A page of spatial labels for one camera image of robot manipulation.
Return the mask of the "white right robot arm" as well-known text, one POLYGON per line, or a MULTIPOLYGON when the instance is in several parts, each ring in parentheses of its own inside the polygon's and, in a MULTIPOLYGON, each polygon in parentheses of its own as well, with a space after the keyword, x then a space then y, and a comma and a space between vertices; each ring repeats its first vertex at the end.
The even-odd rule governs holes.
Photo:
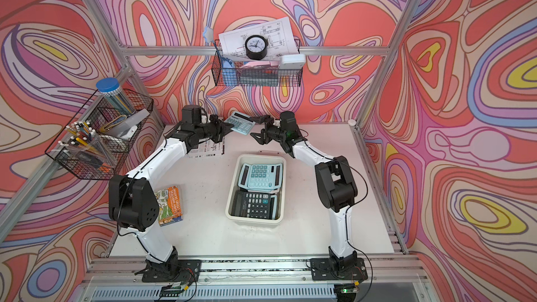
POLYGON ((250 117, 249 120, 264 125, 259 133, 250 134, 259 144, 275 141, 289 156, 314 168, 317 194, 322 205, 329 210, 331 269, 337 274, 350 270, 357 263, 358 255, 351 246, 348 215, 355 205, 358 188, 348 160, 344 156, 326 155, 314 148, 303 136, 292 111, 282 112, 278 124, 269 115, 250 117))

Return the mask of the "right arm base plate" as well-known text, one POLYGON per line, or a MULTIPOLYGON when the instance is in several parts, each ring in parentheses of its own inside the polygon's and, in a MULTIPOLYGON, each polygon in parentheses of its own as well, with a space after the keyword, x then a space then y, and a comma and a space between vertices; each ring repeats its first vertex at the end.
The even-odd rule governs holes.
POLYGON ((354 261, 340 267, 329 258, 312 258, 307 261, 313 281, 353 281, 362 283, 369 279, 364 260, 356 258, 354 261))

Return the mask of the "light blue calculator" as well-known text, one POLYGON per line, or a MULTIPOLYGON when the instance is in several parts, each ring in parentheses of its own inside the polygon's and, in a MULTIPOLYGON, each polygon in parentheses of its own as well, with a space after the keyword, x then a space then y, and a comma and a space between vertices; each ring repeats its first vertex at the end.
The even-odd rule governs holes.
POLYGON ((238 186, 247 191, 271 193, 282 186, 282 164, 243 164, 238 186))

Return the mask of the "cream plastic storage box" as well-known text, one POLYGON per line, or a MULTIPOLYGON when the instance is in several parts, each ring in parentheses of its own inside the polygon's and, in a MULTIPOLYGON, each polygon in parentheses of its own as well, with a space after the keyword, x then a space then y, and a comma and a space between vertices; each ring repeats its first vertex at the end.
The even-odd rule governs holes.
POLYGON ((226 216, 238 225, 275 227, 284 217, 286 161, 277 155, 241 155, 234 169, 226 216))

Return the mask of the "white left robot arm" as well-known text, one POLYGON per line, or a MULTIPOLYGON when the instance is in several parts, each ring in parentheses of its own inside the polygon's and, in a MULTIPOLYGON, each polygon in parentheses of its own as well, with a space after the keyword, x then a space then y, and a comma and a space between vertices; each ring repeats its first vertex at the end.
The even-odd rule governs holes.
POLYGON ((160 147, 125 175, 109 180, 109 217, 117 230, 135 236, 146 253, 142 274, 150 279, 173 280, 181 272, 177 250, 158 222, 156 183, 180 159, 201 143, 220 143, 233 125, 209 115, 201 106, 187 105, 182 120, 164 136, 160 147))

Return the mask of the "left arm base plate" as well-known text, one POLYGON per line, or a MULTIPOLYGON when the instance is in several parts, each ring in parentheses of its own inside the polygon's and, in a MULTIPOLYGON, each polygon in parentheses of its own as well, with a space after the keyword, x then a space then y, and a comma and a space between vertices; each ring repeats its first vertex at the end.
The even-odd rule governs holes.
POLYGON ((173 259, 156 264, 146 261, 146 267, 136 275, 142 275, 143 282, 190 282, 197 281, 202 261, 198 259, 173 259))

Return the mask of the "teal calculator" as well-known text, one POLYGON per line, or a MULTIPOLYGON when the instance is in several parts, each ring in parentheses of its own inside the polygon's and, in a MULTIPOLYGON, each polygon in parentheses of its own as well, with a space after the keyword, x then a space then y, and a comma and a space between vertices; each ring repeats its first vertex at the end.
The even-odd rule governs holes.
POLYGON ((250 116, 234 111, 226 120, 225 123, 232 124, 232 131, 247 136, 253 130, 255 122, 250 119, 250 116))

